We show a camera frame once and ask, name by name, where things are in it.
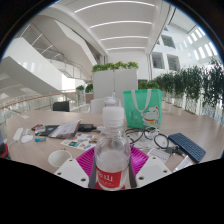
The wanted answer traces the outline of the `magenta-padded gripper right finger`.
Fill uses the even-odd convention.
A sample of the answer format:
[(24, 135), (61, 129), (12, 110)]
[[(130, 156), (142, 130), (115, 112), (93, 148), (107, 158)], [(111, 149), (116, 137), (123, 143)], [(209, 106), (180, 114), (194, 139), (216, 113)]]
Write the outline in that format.
[(131, 146), (129, 181), (132, 188), (146, 186), (170, 174), (171, 171), (158, 157), (147, 156)]

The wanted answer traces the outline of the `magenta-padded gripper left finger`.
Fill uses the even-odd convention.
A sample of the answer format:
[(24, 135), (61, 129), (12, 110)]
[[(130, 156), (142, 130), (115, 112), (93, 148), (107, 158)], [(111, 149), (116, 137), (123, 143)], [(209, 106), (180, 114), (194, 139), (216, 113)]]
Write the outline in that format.
[(76, 159), (67, 159), (55, 175), (78, 186), (94, 189), (96, 184), (94, 149), (85, 151)]

